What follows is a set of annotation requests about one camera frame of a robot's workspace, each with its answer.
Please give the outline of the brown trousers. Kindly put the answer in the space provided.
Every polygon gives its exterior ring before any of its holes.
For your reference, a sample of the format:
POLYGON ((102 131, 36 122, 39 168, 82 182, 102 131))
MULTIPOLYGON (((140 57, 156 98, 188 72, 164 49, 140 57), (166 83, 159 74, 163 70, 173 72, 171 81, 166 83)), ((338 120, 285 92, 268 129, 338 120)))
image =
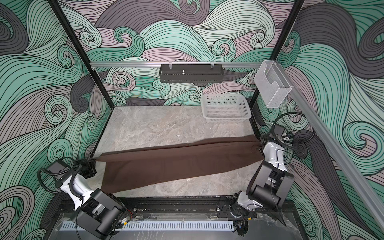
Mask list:
POLYGON ((247 167, 264 160, 260 148, 261 142, 248 135, 109 152, 95 161, 106 164, 101 189, 118 193, 247 167))

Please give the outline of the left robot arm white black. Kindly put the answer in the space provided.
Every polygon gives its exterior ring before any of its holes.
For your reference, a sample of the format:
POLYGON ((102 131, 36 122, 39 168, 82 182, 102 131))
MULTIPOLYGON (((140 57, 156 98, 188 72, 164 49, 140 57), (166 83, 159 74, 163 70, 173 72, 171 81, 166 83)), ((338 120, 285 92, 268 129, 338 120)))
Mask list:
POLYGON ((41 187, 51 194, 66 193, 74 203, 71 220, 78 239, 83 229, 100 240, 111 239, 132 218, 120 199, 99 188, 91 189, 87 179, 97 173, 95 161, 63 157, 37 171, 41 187))

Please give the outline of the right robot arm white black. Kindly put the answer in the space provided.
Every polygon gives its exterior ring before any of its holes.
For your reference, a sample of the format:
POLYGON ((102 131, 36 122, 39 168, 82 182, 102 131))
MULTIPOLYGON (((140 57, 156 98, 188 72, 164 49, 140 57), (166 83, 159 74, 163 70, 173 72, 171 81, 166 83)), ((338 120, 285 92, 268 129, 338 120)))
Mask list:
POLYGON ((273 124, 261 137, 261 154, 264 160, 251 178, 246 191, 233 196, 230 210, 234 218, 248 218, 251 212, 260 208, 271 208, 280 212, 295 180, 284 164, 283 141, 288 138, 284 131, 283 126, 273 124))

